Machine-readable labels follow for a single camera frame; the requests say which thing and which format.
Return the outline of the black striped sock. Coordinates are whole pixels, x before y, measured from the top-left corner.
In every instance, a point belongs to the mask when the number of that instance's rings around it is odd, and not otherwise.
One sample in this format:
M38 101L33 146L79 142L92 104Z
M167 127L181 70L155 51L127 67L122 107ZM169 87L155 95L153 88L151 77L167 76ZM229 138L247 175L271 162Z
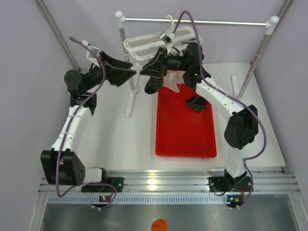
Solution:
M185 102L186 102L186 105L189 108L191 108L191 109L193 109L197 112L202 112L206 108L206 100L202 97L199 97L199 96L192 96L191 98L189 98Z
M147 94L154 94L158 92L164 83L164 79L160 77L150 77L149 80L147 81L144 91Z

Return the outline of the pale pink sock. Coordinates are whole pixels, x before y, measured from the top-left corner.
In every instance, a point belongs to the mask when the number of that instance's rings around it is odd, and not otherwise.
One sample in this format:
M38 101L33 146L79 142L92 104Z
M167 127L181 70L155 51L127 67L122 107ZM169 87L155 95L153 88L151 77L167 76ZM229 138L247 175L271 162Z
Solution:
M167 71L167 75L164 77L163 86L170 89L174 93L179 93L180 87L178 87L178 84L184 83L184 73L184 71Z

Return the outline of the white clip sock hanger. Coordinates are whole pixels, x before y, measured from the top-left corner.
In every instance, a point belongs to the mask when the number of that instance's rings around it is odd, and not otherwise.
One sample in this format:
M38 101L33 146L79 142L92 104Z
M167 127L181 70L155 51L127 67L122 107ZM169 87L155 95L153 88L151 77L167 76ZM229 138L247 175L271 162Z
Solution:
M179 26L176 28L176 20L171 15L167 15L165 19L124 18L124 21L169 23L170 29L163 31L175 34L174 43L170 50L171 53L175 53L176 50L183 51L189 43L197 41L194 29L189 26ZM159 47L166 49L165 43L159 38L161 32L126 38L123 41L123 49L135 62L144 64L154 57Z

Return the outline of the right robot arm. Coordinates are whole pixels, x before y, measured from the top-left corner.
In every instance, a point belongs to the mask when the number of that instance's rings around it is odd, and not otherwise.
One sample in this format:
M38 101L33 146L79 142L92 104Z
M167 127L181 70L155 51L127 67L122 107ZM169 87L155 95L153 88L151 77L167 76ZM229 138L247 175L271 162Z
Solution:
M246 177L245 152L255 140L262 126L254 105L247 106L225 93L205 71L202 65L203 51L198 43L189 43L183 55L171 55L166 48L159 47L154 57L143 66L141 75L149 76L145 91L148 94L160 90L157 85L168 71L182 71L184 84L196 95L186 100L186 105L198 112L205 109L209 102L227 121L224 138L230 146L230 154L225 168L224 184L230 191L242 185Z

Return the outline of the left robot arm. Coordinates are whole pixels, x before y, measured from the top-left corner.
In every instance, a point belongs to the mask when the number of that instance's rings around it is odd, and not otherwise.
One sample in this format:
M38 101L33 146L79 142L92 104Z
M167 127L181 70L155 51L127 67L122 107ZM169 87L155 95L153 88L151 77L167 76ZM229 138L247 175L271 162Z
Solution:
M87 168L77 155L82 134L97 106L97 94L89 90L99 86L104 79L119 87L137 72L132 69L132 63L114 59L103 51L99 57L104 71L92 64L86 73L72 69L64 76L70 92L68 117L56 142L40 155L48 184L79 186L92 183L98 191L106 190L109 185L103 168Z

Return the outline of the white rack base foot left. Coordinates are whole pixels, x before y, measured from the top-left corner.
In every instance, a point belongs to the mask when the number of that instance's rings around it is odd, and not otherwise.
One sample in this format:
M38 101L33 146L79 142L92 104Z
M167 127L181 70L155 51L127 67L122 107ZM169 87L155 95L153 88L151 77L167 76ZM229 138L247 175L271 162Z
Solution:
M137 71L136 75L131 77L128 81L129 83L129 90L128 90L128 102L125 110L125 117L130 117L132 115L133 106L134 106L134 100L135 96L138 93L138 80L139 80L139 71Z

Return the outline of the red plastic tray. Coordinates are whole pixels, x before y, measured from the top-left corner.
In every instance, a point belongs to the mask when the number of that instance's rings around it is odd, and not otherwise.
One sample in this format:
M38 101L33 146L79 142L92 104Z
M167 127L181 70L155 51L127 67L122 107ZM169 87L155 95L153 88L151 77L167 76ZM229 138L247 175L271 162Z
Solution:
M155 153L160 157L215 158L216 137L212 105L197 112L186 100L197 94L185 84L178 93L162 87L158 92Z

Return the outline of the orange round object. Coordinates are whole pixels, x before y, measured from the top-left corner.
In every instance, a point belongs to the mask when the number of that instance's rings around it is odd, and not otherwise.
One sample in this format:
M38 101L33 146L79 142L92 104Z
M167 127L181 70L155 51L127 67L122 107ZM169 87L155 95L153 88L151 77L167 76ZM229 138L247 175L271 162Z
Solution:
M163 219L157 219L152 223L151 231L167 231L167 223Z

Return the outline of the white drying rack frame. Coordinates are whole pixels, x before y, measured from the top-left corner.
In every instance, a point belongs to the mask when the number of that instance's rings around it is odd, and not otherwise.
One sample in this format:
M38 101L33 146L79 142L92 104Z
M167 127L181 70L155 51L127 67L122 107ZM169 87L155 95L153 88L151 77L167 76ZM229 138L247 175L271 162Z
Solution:
M117 19L117 24L121 36L121 46L123 48L123 41L126 39L125 35L125 30L124 30L124 25L125 21L124 18L126 18L121 11L117 11L115 13L116 19ZM238 96L236 97L237 99L241 99L244 95L244 92L249 84L249 81L254 73L254 70L256 68L256 65L263 54L264 48L272 35L273 31L275 30L276 25L279 23L279 17L278 16L272 16L267 22L265 23L249 23L249 22L223 22L223 21L195 21L195 20L176 20L176 28L179 26L187 26L187 25L206 25L206 26L258 26L258 27L263 27L265 28L265 36L261 42L261 45L259 46L259 49L255 55L255 58L251 64L251 67L245 77L245 80L241 86L241 89L239 91ZM126 56L126 60L129 59L129 55L126 53L126 51L123 49L123 52Z

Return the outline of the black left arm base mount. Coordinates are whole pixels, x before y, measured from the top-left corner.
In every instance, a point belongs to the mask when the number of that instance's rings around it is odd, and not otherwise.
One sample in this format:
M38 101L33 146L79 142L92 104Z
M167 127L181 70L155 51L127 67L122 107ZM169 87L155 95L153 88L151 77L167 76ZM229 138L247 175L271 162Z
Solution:
M108 177L104 183L89 183L82 186L81 191L84 193L121 193L123 191L124 178Z

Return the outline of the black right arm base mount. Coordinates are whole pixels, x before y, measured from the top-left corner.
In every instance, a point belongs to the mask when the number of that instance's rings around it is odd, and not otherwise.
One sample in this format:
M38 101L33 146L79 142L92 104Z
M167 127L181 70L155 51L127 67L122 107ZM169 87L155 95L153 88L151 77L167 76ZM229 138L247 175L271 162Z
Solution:
M245 192L248 193L252 189L251 178L243 177L209 177L209 190L215 195L222 196L229 192Z

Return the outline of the aluminium mounting rail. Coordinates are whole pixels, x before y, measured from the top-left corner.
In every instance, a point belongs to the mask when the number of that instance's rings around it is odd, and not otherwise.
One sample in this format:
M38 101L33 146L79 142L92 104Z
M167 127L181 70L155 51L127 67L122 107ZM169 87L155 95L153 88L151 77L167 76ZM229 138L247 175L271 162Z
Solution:
M208 193L208 178L222 176L223 170L109 170L107 174L124 179L123 193ZM300 192L295 176L285 174L281 168L255 170L252 175L254 193Z

